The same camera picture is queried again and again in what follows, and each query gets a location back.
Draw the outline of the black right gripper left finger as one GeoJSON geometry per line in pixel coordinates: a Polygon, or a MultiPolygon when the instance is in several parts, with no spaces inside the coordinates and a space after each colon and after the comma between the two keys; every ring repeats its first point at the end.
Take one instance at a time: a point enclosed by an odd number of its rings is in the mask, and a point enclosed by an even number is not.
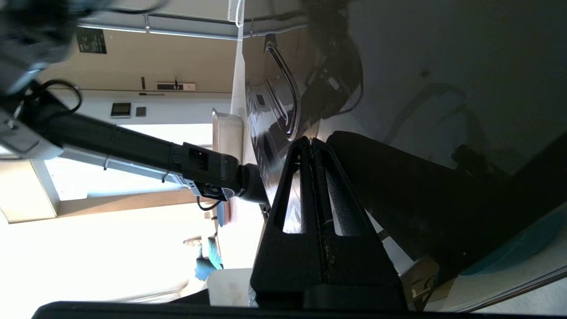
{"type": "Polygon", "coordinates": [[[301,308],[306,290],[320,284],[324,278],[311,162],[309,139],[295,140],[289,147],[252,269],[251,307],[301,308]],[[286,233],[285,217],[296,171],[300,173],[302,232],[286,233]]]}

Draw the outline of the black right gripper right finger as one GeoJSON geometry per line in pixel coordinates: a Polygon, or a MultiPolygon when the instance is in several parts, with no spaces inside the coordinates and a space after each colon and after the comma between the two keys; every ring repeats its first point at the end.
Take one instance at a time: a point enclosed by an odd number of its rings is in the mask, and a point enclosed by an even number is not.
{"type": "Polygon", "coordinates": [[[403,285],[332,148],[311,142],[323,281],[310,288],[310,307],[405,311],[403,285]]]}

